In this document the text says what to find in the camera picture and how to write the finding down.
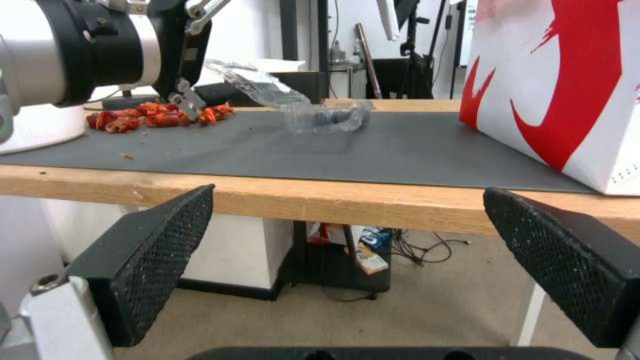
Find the clear plastic bag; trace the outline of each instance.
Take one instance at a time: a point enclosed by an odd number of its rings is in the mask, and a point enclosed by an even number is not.
[[[366,125],[373,109],[369,101],[337,106],[312,104],[308,97],[251,65],[207,60],[206,67],[255,102],[284,113],[287,128],[296,133],[356,131]]]

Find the black gripper pad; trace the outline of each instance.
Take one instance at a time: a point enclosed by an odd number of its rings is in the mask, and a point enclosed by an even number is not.
[[[213,188],[125,215],[67,268],[89,282],[113,346],[138,344],[169,299],[209,224]]]
[[[595,218],[490,188],[484,208],[533,279],[597,347],[620,347],[640,308],[640,249]]]

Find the floor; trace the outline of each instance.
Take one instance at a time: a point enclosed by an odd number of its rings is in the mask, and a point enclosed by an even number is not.
[[[118,349],[121,360],[186,359],[217,347],[242,346],[505,346],[516,334],[529,278],[498,238],[442,234],[471,240],[452,244],[445,263],[417,267],[394,258],[392,287],[377,300],[341,303],[317,286],[283,289],[276,302],[175,290],[147,337]],[[434,243],[411,231],[412,243]],[[434,250],[432,257],[446,255]],[[327,289],[347,299],[354,293]],[[596,349],[551,301],[546,301],[534,345],[561,347],[593,359]]]

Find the wooden table edge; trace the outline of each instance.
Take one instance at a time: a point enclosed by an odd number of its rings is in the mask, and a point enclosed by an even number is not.
[[[482,189],[0,165],[0,193],[24,197],[153,206],[205,184],[216,185],[217,213],[495,234]],[[640,199],[517,193],[588,212],[640,243]]]

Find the white table leg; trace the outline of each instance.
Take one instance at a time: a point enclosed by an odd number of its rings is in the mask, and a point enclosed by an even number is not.
[[[534,331],[536,330],[536,324],[540,317],[540,311],[542,310],[542,303],[545,300],[545,290],[533,281],[533,289],[531,291],[531,297],[529,299],[529,305],[524,314],[522,321],[522,327],[519,329],[518,337],[512,341],[512,346],[528,347],[531,345],[531,339],[533,339]]]

